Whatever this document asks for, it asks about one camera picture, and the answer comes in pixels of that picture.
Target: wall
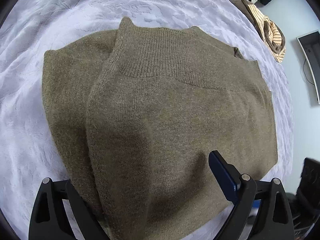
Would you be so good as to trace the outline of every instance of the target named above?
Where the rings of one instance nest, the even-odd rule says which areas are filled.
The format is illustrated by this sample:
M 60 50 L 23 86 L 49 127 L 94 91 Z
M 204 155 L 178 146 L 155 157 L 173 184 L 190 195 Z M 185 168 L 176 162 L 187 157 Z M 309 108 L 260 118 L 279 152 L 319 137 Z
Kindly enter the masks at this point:
M 320 30 L 320 21 L 305 0 L 272 0 L 266 6 L 258 5 L 258 8 L 279 26 L 286 38 L 286 54 L 282 65 L 292 95 L 294 146 L 292 174 L 284 182 L 284 187 L 287 192 L 295 193 L 300 183 L 304 158 L 320 161 L 320 106 L 315 87 L 304 76 L 302 67 L 305 57 L 296 37 Z M 308 63 L 305 72 L 313 82 Z

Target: cable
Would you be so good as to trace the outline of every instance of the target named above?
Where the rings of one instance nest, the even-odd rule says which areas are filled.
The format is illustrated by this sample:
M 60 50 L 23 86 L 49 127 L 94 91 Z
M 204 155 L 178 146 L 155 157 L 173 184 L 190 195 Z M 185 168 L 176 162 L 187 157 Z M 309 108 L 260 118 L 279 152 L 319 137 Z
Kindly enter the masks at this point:
M 305 63 L 306 63 L 306 60 L 307 60 L 307 59 L 305 59 L 305 60 L 304 60 L 304 63 L 303 63 L 303 72 L 304 72 L 304 76 L 306 77 L 306 80 L 307 80 L 311 85 L 316 86 L 315 84 L 311 83 L 311 82 L 308 80 L 308 78 L 307 78 L 307 76 L 306 76 L 306 73 L 305 73 L 305 71 L 304 71 L 304 65 L 305 65 Z

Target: sweater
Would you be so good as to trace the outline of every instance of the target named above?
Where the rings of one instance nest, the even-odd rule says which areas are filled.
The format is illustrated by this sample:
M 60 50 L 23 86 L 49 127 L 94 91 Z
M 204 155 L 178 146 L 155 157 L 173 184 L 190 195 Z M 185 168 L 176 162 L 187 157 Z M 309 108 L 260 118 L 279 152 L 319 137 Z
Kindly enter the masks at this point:
M 72 183 L 112 239 L 181 239 L 222 211 L 212 150 L 254 179 L 277 161 L 258 63 L 198 27 L 124 17 L 47 51 L 42 89 Z

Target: wall-mounted device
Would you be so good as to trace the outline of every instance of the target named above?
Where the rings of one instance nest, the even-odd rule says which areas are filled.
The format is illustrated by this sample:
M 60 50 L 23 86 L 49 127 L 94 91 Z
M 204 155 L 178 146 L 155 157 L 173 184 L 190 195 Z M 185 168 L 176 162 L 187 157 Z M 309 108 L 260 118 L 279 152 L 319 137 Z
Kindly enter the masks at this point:
M 313 82 L 316 88 L 318 104 L 320 104 L 317 87 L 317 84 L 320 85 L 320 32 L 314 31 L 307 33 L 303 36 L 297 37 L 297 40 L 302 47 L 304 55 L 306 56 L 306 61 L 310 67 Z

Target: metal screw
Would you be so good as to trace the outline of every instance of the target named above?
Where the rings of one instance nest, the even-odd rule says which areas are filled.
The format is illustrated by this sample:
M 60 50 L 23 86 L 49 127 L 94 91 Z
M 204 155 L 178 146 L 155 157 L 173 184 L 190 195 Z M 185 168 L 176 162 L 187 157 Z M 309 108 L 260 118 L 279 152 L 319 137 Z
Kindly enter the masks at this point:
M 274 178 L 273 182 L 277 185 L 279 185 L 281 183 L 281 181 L 278 178 Z
M 43 184 L 47 184 L 49 181 L 50 181 L 49 178 L 44 178 L 44 179 L 42 180 L 42 183 L 43 183 Z
M 250 179 L 250 176 L 248 174 L 242 174 L 241 178 L 243 180 L 247 180 L 248 181 Z

